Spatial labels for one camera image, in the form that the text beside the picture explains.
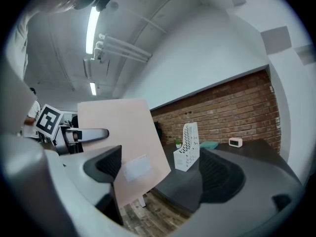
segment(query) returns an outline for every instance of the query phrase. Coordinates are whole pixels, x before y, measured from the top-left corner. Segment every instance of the perforated white magazine holder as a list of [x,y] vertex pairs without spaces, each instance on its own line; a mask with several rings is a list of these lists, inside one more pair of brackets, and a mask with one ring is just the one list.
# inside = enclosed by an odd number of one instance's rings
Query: perforated white magazine holder
[[199,158],[198,124],[187,123],[183,127],[183,144],[173,152],[176,169],[187,171]]

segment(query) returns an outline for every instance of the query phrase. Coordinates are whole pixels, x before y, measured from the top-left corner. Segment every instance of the black table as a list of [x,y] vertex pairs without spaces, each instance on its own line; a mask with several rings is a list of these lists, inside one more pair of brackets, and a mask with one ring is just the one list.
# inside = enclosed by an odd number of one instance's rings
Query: black table
[[[195,212],[202,194],[202,178],[198,169],[199,160],[187,172],[177,170],[174,167],[173,158],[173,152],[177,150],[175,144],[169,144],[163,149],[171,172],[155,186],[154,190],[175,205],[189,212]],[[276,165],[297,179],[283,158],[265,140],[244,142],[241,148],[220,144],[216,149]]]

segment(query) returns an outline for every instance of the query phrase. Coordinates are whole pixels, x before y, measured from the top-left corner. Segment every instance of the wooden floor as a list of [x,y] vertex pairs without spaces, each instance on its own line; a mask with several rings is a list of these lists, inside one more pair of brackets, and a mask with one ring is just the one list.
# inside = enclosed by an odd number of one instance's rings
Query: wooden floor
[[185,223],[190,213],[183,212],[155,192],[144,195],[146,206],[139,201],[120,209],[124,227],[144,237],[164,237]]

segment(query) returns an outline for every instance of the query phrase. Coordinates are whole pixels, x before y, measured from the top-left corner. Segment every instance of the brick wall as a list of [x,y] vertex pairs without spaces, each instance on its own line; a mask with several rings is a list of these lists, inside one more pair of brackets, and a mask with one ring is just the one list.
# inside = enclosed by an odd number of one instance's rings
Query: brick wall
[[265,70],[153,110],[152,117],[160,123],[163,145],[182,139],[185,123],[197,122],[200,142],[265,139],[280,149],[277,102]]

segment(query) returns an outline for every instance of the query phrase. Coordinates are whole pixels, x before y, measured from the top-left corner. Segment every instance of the potted plant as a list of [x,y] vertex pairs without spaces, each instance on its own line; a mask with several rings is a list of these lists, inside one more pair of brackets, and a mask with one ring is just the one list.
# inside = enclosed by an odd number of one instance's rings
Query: potted plant
[[179,139],[176,140],[176,147],[179,149],[181,148],[182,144],[181,141]]

